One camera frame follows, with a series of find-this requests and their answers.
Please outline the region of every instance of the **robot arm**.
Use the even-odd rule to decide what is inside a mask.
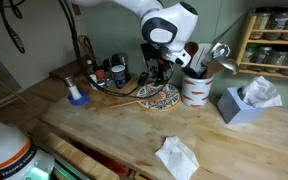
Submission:
[[[160,45],[160,56],[185,67],[191,56],[184,50],[198,19],[196,10],[185,2],[163,8],[158,0],[71,0],[91,7],[101,2],[115,2],[134,12],[140,19],[143,38]]]

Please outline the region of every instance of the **butcher block countertop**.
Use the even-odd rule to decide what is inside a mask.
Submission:
[[[288,179],[288,112],[269,108],[249,124],[226,125],[216,106],[180,103],[165,112],[137,104],[110,108],[122,98],[88,85],[91,101],[54,103],[41,121],[153,179],[174,179],[155,152],[178,136],[195,153],[200,168],[191,179]]]

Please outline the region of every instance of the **white wall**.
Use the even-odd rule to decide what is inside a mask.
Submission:
[[[21,54],[8,37],[0,16],[0,61],[23,89],[48,77],[48,72],[75,59],[68,23],[57,0],[27,0],[18,7],[19,20],[6,10],[9,24],[20,35]],[[81,16],[76,18],[78,34]]]

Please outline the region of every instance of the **green light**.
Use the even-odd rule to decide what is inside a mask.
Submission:
[[[25,180],[49,180],[49,174],[37,167],[33,167],[25,177]]]

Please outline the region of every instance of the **tissue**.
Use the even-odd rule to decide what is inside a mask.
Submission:
[[[194,153],[177,136],[166,138],[163,147],[155,154],[179,180],[189,180],[200,166]]]
[[[243,87],[242,100],[255,108],[282,106],[281,95],[263,76],[256,77]]]

